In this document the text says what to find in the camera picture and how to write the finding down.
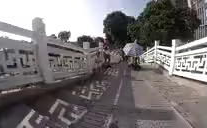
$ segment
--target bridge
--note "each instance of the bridge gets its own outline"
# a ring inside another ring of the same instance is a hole
[[[0,22],[0,128],[207,128],[207,37],[160,46],[134,71],[112,52],[112,67],[95,65],[102,43],[83,48]],[[94,69],[102,67],[96,74]]]

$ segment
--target sky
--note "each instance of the sky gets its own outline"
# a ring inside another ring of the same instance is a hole
[[[102,36],[103,20],[120,10],[138,16],[149,0],[0,0],[0,21],[31,30],[32,19],[44,18],[47,35],[71,31],[70,41],[78,36]],[[8,33],[0,36],[20,38]]]

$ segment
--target umbrella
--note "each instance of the umbrella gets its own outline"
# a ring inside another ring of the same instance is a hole
[[[123,48],[124,53],[127,56],[132,56],[132,57],[137,57],[143,54],[143,48],[136,43],[128,43],[126,46]]]

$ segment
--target green foliage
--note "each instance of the green foliage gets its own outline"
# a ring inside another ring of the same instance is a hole
[[[67,42],[71,36],[70,31],[61,31],[58,34],[58,38],[61,39],[63,42]]]
[[[123,46],[130,41],[130,37],[127,34],[127,27],[133,23],[135,19],[130,16],[126,16],[121,11],[115,11],[107,15],[103,21],[104,33],[109,44],[116,46]]]
[[[50,35],[49,37],[57,39],[57,36],[55,34]]]
[[[91,36],[80,36],[77,38],[77,43],[79,46],[83,46],[83,42],[90,42],[90,48],[98,47],[98,43]]]
[[[94,38],[94,42],[97,42],[97,43],[99,43],[99,42],[104,42],[104,38],[103,37],[96,37],[96,38]]]
[[[143,42],[144,47],[153,46],[155,40],[170,46],[172,39],[192,40],[199,25],[194,10],[175,8],[170,0],[158,0],[147,4],[137,20],[129,25],[128,34],[132,40]]]

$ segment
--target asphalt surface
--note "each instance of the asphalt surface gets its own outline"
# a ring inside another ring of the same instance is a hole
[[[176,114],[167,109],[171,106],[165,100],[165,108],[145,105],[145,101],[156,102],[160,98],[132,74],[122,62],[104,71],[102,83],[93,77],[85,83],[1,109],[0,128],[106,128],[115,121],[119,128],[176,127]],[[133,81],[141,87],[139,92],[133,90]],[[137,108],[137,102],[145,107]]]

